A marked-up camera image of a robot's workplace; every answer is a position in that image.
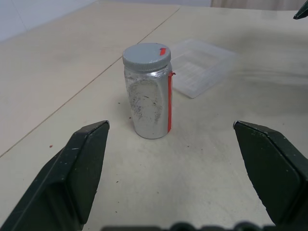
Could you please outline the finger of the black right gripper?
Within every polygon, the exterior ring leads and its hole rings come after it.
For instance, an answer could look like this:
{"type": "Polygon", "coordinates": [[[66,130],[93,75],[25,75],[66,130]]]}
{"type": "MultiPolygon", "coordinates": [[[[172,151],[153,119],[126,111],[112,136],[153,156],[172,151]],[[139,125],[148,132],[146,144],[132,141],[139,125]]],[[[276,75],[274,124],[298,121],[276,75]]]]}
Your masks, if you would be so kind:
{"type": "Polygon", "coordinates": [[[306,1],[303,6],[294,15],[293,19],[302,19],[308,16],[308,1],[306,1]]]}

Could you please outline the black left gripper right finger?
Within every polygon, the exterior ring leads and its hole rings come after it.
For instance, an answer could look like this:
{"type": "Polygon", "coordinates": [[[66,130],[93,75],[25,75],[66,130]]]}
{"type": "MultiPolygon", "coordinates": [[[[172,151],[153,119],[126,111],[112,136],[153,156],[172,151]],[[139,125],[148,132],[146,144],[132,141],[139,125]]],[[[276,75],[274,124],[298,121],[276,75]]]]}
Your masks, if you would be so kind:
{"type": "Polygon", "coordinates": [[[308,160],[280,132],[233,124],[252,185],[276,229],[308,229],[308,160]]]}

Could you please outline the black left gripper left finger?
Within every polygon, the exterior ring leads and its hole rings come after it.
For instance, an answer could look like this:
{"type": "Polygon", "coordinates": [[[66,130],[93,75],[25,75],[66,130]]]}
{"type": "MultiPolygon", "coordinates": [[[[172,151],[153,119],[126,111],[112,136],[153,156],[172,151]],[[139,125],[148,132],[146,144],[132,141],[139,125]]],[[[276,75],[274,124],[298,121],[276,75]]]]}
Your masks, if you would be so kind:
{"type": "Polygon", "coordinates": [[[109,121],[74,132],[32,181],[2,231],[81,231],[103,168],[109,121]]]}

